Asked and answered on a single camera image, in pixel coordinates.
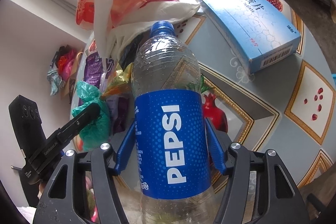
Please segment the Pepsi plastic bottle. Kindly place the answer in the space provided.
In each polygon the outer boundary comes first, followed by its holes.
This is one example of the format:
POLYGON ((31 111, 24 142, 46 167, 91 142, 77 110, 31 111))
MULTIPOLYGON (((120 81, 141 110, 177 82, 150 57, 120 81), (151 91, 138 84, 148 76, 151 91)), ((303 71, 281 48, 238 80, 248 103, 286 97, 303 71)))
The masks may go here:
POLYGON ((133 63, 143 223, 215 217, 198 61, 167 21, 153 24, 133 63))

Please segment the purple snack packet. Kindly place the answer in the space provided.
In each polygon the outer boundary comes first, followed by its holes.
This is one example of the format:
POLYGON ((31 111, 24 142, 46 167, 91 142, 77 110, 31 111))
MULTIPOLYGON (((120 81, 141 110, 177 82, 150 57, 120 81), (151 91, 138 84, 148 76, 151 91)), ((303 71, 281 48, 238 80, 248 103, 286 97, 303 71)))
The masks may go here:
MULTIPOLYGON (((97 52, 91 53, 86 59, 83 80, 86 83, 100 88, 103 83, 103 72, 102 58, 97 52)), ((126 130, 129 100, 128 94, 114 94, 105 100, 110 113, 112 135, 126 130)))

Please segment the blue medicine tablet box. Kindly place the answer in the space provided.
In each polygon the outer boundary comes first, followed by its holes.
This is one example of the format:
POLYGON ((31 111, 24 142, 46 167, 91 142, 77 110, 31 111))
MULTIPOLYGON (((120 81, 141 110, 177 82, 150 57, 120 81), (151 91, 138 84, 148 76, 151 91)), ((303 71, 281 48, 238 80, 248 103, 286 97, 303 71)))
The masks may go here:
POLYGON ((252 75, 295 53, 301 35, 267 0, 200 0, 202 10, 252 75))

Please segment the orange yellow snack wrapper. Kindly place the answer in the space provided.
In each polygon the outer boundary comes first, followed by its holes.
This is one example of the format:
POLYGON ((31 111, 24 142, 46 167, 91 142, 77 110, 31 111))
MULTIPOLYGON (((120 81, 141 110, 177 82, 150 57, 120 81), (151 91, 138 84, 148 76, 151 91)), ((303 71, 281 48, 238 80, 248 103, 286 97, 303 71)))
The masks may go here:
POLYGON ((120 64, 117 63, 115 70, 108 77, 107 87, 100 99, 106 100, 109 96, 130 92, 132 69, 133 63, 130 63, 125 69, 122 69, 120 64))

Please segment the red clothes pile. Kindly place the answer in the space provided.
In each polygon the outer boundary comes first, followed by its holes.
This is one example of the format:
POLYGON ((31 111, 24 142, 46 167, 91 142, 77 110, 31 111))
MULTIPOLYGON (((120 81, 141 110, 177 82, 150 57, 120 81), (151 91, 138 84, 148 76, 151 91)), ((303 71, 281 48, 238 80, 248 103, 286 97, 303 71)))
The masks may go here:
POLYGON ((83 51, 66 45, 61 46, 54 54, 47 72, 47 81, 51 86, 50 96, 60 94, 61 98, 69 97, 72 101, 76 75, 83 51))

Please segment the green plastic bag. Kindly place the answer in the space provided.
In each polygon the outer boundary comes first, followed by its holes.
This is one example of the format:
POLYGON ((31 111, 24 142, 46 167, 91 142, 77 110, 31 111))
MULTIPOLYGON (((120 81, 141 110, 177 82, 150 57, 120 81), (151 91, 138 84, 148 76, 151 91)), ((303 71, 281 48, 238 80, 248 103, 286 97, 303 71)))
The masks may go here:
POLYGON ((79 136, 83 141, 83 150, 89 151, 108 141, 111 130, 110 112, 96 86, 78 81, 76 93, 82 105, 74 108, 71 114, 84 119, 79 136))

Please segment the white tissue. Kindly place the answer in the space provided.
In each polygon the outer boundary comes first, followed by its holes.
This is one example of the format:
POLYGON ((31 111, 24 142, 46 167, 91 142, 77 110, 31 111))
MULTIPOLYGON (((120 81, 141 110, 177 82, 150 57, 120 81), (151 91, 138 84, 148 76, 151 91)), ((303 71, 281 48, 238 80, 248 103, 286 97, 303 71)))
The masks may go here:
POLYGON ((139 34, 160 20, 180 23, 197 13, 199 4, 179 1, 150 2, 126 15, 121 24, 108 29, 113 0, 94 0, 93 31, 97 51, 102 58, 120 60, 126 46, 139 34))

